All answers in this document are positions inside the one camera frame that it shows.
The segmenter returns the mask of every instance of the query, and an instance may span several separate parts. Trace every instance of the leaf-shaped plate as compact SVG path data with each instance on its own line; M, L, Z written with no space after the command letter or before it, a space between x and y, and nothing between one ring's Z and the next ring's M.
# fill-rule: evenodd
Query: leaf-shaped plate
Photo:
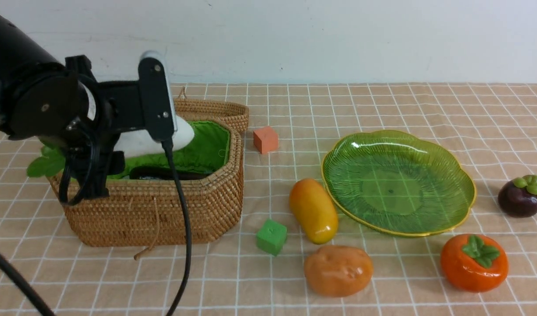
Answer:
M475 183L448 150L397 130L342 138L324 157L321 172L342 212L397 236L453 230L477 197Z

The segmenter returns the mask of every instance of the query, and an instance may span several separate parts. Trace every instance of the black cable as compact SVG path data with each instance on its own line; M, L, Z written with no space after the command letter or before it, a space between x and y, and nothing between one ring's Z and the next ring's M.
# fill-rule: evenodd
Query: black cable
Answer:
M21 274L0 254L0 270L23 292L42 316L55 316L44 300L35 292Z
M174 166L173 160L173 141L168 140L162 142L162 147L165 150L165 155L169 162L169 167L173 172L174 183L177 187L178 198L180 200L180 207L182 208L182 216L184 217L184 230L186 233L186 259L184 264L184 275L182 276L182 282L178 288L177 295L174 297L173 303L170 306L166 316L172 316L174 311L180 303L182 294L186 289L188 278L190 277L190 263L192 258L192 230L190 228L190 216L188 214L188 206L186 205L186 199L184 198L184 192L182 192L182 185L178 177L177 170ZM0 254L0 270L23 292L32 305L38 310L41 316L55 316L54 312L46 305L44 300L35 292L35 290L28 284L28 282L21 276L21 274Z
M98 144L97 136L94 134L94 131L91 130L91 127L85 124L83 121L77 122L77 126L79 131L87 138L87 141L89 142L91 156L89 158L87 175L84 178L83 185L81 188L79 188L77 194L75 194L75 196L69 201L67 200L67 194L69 191L69 182L71 181L71 164L73 163L72 160L74 159L75 153L68 154L66 157L65 168L63 169L59 185L58 200L60 203L67 204L69 206L75 206L83 200L89 188L88 184L90 180L96 175L98 160L100 158L100 145Z
M190 276L190 261L192 257L192 230L190 228L190 217L188 215L188 206L186 205L186 199L184 198L184 192L182 192L182 185L180 184L180 179L178 178L178 173L174 167L173 159L173 141L166 140L161 143L163 150L165 151L165 156L169 162L170 170L173 172L174 184L177 187L178 198L180 200L180 207L182 208L182 217L184 217L184 231L186 233L186 259L184 261L184 275L182 276L182 282L178 288L177 295L174 297L173 303L170 306L166 316L172 316L176 310L182 294L188 283L188 278Z

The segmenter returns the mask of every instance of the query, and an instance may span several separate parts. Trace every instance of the green cube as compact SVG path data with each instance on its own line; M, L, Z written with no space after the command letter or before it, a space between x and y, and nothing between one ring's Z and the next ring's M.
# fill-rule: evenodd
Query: green cube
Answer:
M256 246L264 252L277 256L288 238L288 228L274 220L267 219L256 233Z

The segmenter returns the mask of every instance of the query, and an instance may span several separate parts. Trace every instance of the toy mangosteen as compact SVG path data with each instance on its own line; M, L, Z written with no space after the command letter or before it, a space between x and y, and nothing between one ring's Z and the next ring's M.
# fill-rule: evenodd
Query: toy mangosteen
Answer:
M501 210L511 217L534 216L537 214L537 176L529 174L507 182L498 200Z

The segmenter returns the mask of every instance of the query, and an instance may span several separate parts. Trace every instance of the yellow plate rim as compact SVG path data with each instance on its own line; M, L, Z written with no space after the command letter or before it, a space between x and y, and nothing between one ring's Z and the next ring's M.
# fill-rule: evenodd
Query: yellow plate rim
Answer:
M429 144L432 144L433 146L437 146L439 148L442 148L443 150L445 150L450 156L452 156L452 158L458 163L458 166L459 166L459 169L465 174L465 176L467 176L467 178L469 178L469 180L471 180L471 184L473 185L473 199L471 200L471 203L469 203L469 208L467 208L467 213L465 214L465 217L459 221L457 224L451 226L450 228L446 228L444 230L436 230L436 231L433 231L433 232L424 232L424 233L401 233L401 232L395 232L393 230L386 230L385 228L381 228L381 227L378 227L378 226L375 226L373 224L370 224L368 222L366 222L365 220L361 220L360 218L354 216L354 214L352 214L351 212L347 211L346 208L344 208L341 204L338 203L338 201L335 199L335 197L333 196L333 194L331 194L330 190L329 190L329 187L328 187L328 184L327 184L327 180L325 180L325 173L324 173L324 170L323 170L323 166L325 164L325 160L327 159L327 156L333 152L336 148L337 148L337 145L339 145L341 142L343 142L347 137L350 137L352 135L357 135L357 134L379 134L379 133L383 133L383 132L396 132L396 133L400 133L400 134L404 134L406 136L410 136L410 137L413 137L415 139L417 139L419 142L424 142L424 143L429 143ZM333 145L333 148L331 150L329 150L329 152L327 152L325 154L325 156L323 157L323 160L321 160L321 166L320 166L320 169L321 169L321 178L323 180L323 184L325 186L325 190L327 191L327 194L329 194L329 196L331 197L331 200L335 203L335 205L344 213L344 214L347 214L348 217L354 219L356 222L359 222L360 224L364 224L370 228L373 228L375 230L377 230L378 232L383 232L383 233L388 233L388 234L391 234L391 235L394 235L394 236L400 236L400 237L426 237L426 236L432 236L432 235L436 235L436 234L442 234L442 233L445 233L445 232L449 232L451 230L454 230L455 228L457 228L458 226L460 226L461 224L463 224L468 218L469 216L471 215L471 208L473 208L473 205L475 204L475 201L477 199L477 186L475 185L475 181L473 180L473 178L471 178L471 176L469 176L469 174L465 171L465 169L463 169L461 167L461 163L459 162L458 158L456 156L454 156L454 154L447 150L446 148L444 148L443 146L440 146L439 144L436 144L436 143L433 143L429 140L421 140L421 138L418 138L416 136L413 136L407 132L403 132L402 130L396 130L396 129L382 129L382 130L375 130L373 132L358 132L358 133L352 133L352 134L348 134L347 136L344 136L342 137L340 140L338 140L334 145Z

